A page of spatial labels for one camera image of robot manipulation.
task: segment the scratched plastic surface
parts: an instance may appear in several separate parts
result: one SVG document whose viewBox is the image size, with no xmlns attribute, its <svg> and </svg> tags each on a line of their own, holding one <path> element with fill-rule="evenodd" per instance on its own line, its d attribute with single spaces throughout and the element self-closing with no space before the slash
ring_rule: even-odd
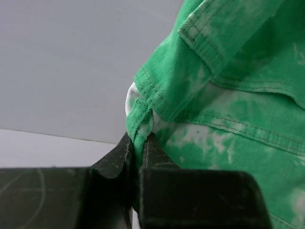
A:
<svg viewBox="0 0 305 229">
<path fill-rule="evenodd" d="M 72 229 L 86 168 L 0 169 L 1 229 Z"/>
</svg>

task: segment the white surface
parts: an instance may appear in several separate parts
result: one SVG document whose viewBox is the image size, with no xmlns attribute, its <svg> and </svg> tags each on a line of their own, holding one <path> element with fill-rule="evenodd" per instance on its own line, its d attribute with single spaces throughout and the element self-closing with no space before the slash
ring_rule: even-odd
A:
<svg viewBox="0 0 305 229">
<path fill-rule="evenodd" d="M 1 0 L 0 128 L 117 143 L 133 75 L 182 2 Z"/>
<path fill-rule="evenodd" d="M 0 167 L 86 167 L 114 144 L 0 130 Z M 138 229 L 134 212 L 133 228 Z"/>
</svg>

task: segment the pinched fabric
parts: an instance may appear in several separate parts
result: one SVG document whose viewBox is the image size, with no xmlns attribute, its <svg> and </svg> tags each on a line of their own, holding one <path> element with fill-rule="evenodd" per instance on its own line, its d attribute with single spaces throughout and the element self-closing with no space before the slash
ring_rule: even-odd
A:
<svg viewBox="0 0 305 229">
<path fill-rule="evenodd" d="M 304 229 L 305 1 L 186 0 L 126 115 L 138 167 L 154 132 L 182 168 L 248 172 L 274 228 Z"/>
</svg>

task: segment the black plastic object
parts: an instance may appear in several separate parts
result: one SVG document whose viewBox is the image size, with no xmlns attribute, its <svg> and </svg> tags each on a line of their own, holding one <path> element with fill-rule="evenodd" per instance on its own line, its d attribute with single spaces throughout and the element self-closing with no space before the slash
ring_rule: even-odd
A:
<svg viewBox="0 0 305 229">
<path fill-rule="evenodd" d="M 132 147 L 91 168 L 0 169 L 0 229 L 132 229 Z"/>
<path fill-rule="evenodd" d="M 250 175 L 180 169 L 154 134 L 138 177 L 127 134 L 90 168 L 0 169 L 0 229 L 132 229 L 135 200 L 142 229 L 271 228 Z"/>
<path fill-rule="evenodd" d="M 259 186 L 244 172 L 177 168 L 151 135 L 140 170 L 142 229 L 270 229 Z"/>
</svg>

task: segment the tie-dye fabric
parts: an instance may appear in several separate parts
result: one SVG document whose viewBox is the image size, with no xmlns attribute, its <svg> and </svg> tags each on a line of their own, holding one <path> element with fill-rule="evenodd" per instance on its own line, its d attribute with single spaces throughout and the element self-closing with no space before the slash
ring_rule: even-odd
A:
<svg viewBox="0 0 305 229">
<path fill-rule="evenodd" d="M 138 167 L 153 131 L 182 168 L 250 173 L 274 228 L 304 229 L 304 12 L 304 0 L 186 0 L 128 91 Z"/>
</svg>

